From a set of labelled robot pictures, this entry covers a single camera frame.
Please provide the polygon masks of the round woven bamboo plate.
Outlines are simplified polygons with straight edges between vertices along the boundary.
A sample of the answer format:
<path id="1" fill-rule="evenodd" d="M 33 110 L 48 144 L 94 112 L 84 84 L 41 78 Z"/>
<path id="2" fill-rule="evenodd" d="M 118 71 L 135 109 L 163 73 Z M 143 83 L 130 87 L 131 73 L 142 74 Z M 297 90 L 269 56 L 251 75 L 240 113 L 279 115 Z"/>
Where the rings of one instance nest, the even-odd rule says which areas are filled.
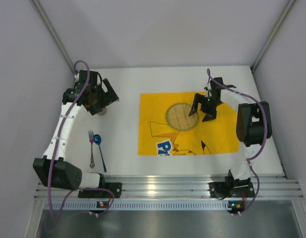
<path id="1" fill-rule="evenodd" d="M 187 103 L 176 103 L 171 105 L 165 114 L 167 124 L 176 131 L 189 131 L 197 126 L 199 115 L 197 113 L 189 116 L 191 105 Z"/>

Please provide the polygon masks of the small grey ceramic cup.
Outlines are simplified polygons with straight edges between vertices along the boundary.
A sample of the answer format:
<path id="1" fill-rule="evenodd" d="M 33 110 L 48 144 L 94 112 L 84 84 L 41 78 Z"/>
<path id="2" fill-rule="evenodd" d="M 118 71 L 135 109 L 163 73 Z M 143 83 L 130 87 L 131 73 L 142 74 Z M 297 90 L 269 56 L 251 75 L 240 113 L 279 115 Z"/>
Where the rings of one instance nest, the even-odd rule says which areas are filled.
<path id="1" fill-rule="evenodd" d="M 104 109 L 102 109 L 102 110 L 98 113 L 98 115 L 99 115 L 99 116 L 103 116 L 103 115 L 106 114 L 106 112 L 107 112 L 107 108 L 104 108 Z"/>

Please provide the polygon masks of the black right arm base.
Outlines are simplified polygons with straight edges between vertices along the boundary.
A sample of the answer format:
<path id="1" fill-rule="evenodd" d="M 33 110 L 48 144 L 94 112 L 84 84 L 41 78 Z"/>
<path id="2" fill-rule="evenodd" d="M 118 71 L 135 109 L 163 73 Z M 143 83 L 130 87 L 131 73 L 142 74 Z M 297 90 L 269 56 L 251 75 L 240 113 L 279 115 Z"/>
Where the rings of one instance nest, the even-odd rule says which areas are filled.
<path id="1" fill-rule="evenodd" d="M 211 182 L 209 183 L 210 197 L 223 200 L 224 198 L 254 197 L 254 187 L 249 179 Z"/>

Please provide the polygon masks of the blue metal spoon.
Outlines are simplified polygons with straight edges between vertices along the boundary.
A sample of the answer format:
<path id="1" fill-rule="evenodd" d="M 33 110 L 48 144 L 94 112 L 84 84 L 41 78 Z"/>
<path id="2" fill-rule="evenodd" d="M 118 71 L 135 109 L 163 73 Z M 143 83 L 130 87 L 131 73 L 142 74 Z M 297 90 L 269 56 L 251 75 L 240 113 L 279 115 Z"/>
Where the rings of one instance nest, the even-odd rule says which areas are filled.
<path id="1" fill-rule="evenodd" d="M 100 156 L 101 156 L 101 160 L 102 160 L 102 166 L 103 166 L 103 170 L 104 172 L 106 173 L 107 172 L 107 169 L 106 169 L 106 165 L 105 165 L 105 162 L 104 162 L 104 158 L 103 158 L 103 154 L 102 154 L 102 149 L 101 149 L 101 142 L 102 142 L 102 138 L 99 134 L 95 134 L 93 136 L 94 138 L 94 142 L 97 144 L 98 148 L 99 148 L 99 151 L 100 151 Z"/>

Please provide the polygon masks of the pink metal fork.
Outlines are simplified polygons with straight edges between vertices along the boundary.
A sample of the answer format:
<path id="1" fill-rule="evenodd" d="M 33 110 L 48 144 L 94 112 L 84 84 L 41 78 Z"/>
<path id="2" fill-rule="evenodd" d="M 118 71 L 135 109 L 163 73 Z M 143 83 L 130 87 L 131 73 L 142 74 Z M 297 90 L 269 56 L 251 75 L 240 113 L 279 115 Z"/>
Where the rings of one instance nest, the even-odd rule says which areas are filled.
<path id="1" fill-rule="evenodd" d="M 94 134 L 92 130 L 89 130 L 88 134 L 89 134 L 89 142 L 91 144 L 90 168 L 93 169 L 95 167 L 94 156 L 93 156 Z"/>

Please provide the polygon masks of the yellow Pikachu cloth placemat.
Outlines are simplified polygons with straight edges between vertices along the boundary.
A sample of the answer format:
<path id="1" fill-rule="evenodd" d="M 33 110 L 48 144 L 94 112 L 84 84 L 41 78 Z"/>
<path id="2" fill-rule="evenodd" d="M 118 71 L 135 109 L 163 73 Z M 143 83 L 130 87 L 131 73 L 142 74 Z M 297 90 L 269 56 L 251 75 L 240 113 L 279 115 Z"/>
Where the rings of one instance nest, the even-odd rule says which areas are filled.
<path id="1" fill-rule="evenodd" d="M 227 104 L 217 107 L 217 118 L 202 122 L 205 114 L 198 110 L 199 121 L 189 131 L 176 131 L 165 119 L 167 109 L 176 103 L 192 106 L 195 92 L 145 93 L 140 95 L 138 154 L 212 155 L 236 153 L 237 113 Z"/>

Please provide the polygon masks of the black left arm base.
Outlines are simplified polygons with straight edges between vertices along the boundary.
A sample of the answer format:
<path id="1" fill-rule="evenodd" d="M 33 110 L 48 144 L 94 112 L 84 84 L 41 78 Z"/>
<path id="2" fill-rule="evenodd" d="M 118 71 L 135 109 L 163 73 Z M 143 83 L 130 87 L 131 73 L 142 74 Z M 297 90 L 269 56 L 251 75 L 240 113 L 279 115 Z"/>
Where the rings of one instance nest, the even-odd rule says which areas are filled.
<path id="1" fill-rule="evenodd" d="M 106 182 L 103 188 L 83 189 L 79 191 L 79 198 L 120 198 L 122 183 Z"/>

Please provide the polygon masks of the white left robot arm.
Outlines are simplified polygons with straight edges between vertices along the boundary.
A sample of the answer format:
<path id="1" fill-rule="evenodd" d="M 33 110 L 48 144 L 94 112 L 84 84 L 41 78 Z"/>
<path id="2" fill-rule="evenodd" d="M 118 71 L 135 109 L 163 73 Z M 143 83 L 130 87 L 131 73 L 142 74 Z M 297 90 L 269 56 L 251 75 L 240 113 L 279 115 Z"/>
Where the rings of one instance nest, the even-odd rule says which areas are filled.
<path id="1" fill-rule="evenodd" d="M 98 188 L 103 165 L 91 155 L 90 140 L 104 128 L 101 118 L 119 97 L 97 71 L 81 70 L 73 88 L 63 93 L 61 113 L 51 142 L 33 168 L 45 187 Z"/>

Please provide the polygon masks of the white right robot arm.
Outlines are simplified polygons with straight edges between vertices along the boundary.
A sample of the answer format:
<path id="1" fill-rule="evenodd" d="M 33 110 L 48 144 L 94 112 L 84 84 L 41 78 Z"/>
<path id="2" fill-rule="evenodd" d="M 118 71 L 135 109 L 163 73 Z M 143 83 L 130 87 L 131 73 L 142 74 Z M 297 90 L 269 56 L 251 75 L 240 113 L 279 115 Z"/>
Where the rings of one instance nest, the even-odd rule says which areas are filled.
<path id="1" fill-rule="evenodd" d="M 272 135 L 269 104 L 237 91 L 234 85 L 225 85 L 221 77 L 209 76 L 204 90 L 205 95 L 195 94 L 188 116 L 196 114 L 200 106 L 205 114 L 203 122 L 215 120 L 217 107 L 222 104 L 227 104 L 237 112 L 236 135 L 241 155 L 230 167 L 228 176 L 234 180 L 248 180 L 252 162 Z"/>

